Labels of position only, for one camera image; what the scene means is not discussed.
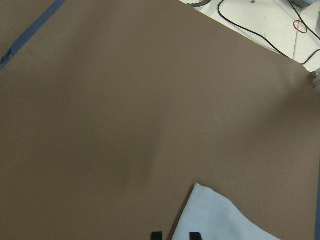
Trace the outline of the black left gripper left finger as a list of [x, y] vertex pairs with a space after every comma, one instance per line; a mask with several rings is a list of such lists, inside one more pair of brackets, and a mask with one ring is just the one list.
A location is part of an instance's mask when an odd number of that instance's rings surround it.
[[154, 231], [150, 235], [150, 240], [163, 240], [163, 232], [162, 231]]

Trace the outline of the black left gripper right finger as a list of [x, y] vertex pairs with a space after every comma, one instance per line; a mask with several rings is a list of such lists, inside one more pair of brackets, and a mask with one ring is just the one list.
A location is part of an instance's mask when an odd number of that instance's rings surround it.
[[199, 232], [190, 232], [189, 239], [190, 240], [202, 240], [202, 235]]

